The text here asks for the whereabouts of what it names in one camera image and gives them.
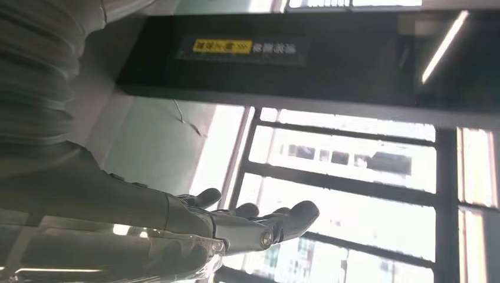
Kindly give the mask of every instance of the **black window mullion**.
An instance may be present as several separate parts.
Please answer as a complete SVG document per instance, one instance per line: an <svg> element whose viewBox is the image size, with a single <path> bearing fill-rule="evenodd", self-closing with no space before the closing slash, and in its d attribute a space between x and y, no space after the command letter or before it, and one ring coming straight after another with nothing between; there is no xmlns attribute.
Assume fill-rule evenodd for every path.
<svg viewBox="0 0 500 283"><path fill-rule="evenodd" d="M436 129L435 283L460 283L457 132Z"/></svg>
<svg viewBox="0 0 500 283"><path fill-rule="evenodd" d="M374 198L394 200L414 205L435 206L436 195L421 190L406 189L381 183L370 183L316 172L243 161L244 172L315 187Z"/></svg>
<svg viewBox="0 0 500 283"><path fill-rule="evenodd" d="M423 258L418 258L416 256L405 255L399 252L393 252L386 249L381 249L376 246L363 245L360 243L355 243L343 239L333 238L325 236L318 233L306 232L303 236L305 239L310 239L313 241L327 243L330 245L337 246L339 248L351 249L353 251L364 252L365 254L379 256L381 258L391 259L397 262L403 262L405 264L411 264L415 266L421 266L425 268L434 268L434 262L428 261Z"/></svg>

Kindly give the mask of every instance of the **robotic hand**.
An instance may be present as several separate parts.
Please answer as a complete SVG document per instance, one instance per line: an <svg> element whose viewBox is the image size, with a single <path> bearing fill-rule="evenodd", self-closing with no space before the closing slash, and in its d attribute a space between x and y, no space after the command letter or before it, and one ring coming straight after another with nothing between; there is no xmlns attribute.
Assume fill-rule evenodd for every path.
<svg viewBox="0 0 500 283"><path fill-rule="evenodd" d="M301 236L319 215L308 201L261 217L250 203L208 212L218 190L173 196L128 183L70 142L0 154L0 282L203 278L223 256Z"/></svg>
<svg viewBox="0 0 500 283"><path fill-rule="evenodd" d="M263 251L272 244L300 237L319 215L318 208L310 201L262 217L258 217L259 209L252 203L235 210L207 212L204 209L221 198L216 189L205 190L198 196L177 197L191 212L212 223L213 237L224 241L226 255Z"/></svg>

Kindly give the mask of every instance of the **grey wall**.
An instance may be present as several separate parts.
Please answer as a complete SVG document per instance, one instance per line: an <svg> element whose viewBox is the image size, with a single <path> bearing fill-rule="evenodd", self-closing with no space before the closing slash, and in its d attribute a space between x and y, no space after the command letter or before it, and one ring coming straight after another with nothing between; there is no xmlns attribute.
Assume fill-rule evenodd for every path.
<svg viewBox="0 0 500 283"><path fill-rule="evenodd" d="M247 13L252 0L180 0L176 15Z"/></svg>
<svg viewBox="0 0 500 283"><path fill-rule="evenodd" d="M175 195L188 193L205 144L214 105L136 97L104 165L131 182Z"/></svg>
<svg viewBox="0 0 500 283"><path fill-rule="evenodd" d="M422 0L424 8L473 9L499 8L498 0Z"/></svg>
<svg viewBox="0 0 500 283"><path fill-rule="evenodd" d="M102 164L132 97L115 89L115 80L132 50L145 17L132 16L90 34L80 58L74 101L68 111L74 127L67 139L86 146Z"/></svg>

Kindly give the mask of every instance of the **black sign board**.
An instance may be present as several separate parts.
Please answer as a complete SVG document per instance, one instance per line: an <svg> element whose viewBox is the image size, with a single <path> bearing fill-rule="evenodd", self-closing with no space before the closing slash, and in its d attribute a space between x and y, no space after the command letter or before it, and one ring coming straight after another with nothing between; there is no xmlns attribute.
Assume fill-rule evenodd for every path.
<svg viewBox="0 0 500 283"><path fill-rule="evenodd" d="M305 66L304 38L184 36L176 59Z"/></svg>

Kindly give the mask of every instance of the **window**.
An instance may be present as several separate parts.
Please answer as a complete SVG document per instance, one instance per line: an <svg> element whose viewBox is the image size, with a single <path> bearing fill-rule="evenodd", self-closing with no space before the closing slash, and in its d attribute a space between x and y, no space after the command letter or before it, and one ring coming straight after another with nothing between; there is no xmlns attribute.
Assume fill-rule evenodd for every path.
<svg viewBox="0 0 500 283"><path fill-rule="evenodd" d="M309 228L310 232L434 260L433 208L270 177L258 180L262 181L258 186L243 184L238 205L256 203L262 216L283 206L311 200L318 206L320 216ZM300 242L299 249L306 243Z"/></svg>
<svg viewBox="0 0 500 283"><path fill-rule="evenodd" d="M330 151L322 149L320 151L320 161L329 162L330 161Z"/></svg>
<svg viewBox="0 0 500 283"><path fill-rule="evenodd" d="M336 164L347 165L349 163L349 154L347 152L334 151L331 154L331 162Z"/></svg>
<svg viewBox="0 0 500 283"><path fill-rule="evenodd" d="M331 162L323 162L327 156ZM258 126L249 159L273 166L436 192L436 150L430 146Z"/></svg>
<svg viewBox="0 0 500 283"><path fill-rule="evenodd" d="M485 278L484 246L468 241L484 238L483 218L462 206L496 205L491 150L474 154L456 131L432 125L284 109L256 111L252 125L231 207L253 202L266 215L311 200L320 216L302 238L232 258L229 266L274 282L448 282L459 268L470 278L463 283ZM480 147L491 145L488 133L479 134ZM488 173L459 178L455 191L448 188L457 186L459 166L471 166L452 159L456 143L468 160L482 156ZM471 184L487 190L468 193ZM449 205L460 190L460 205Z"/></svg>
<svg viewBox="0 0 500 283"><path fill-rule="evenodd" d="M315 151L316 150L312 147L296 146L294 144L291 144L288 148L288 156L295 156L303 159L313 160Z"/></svg>

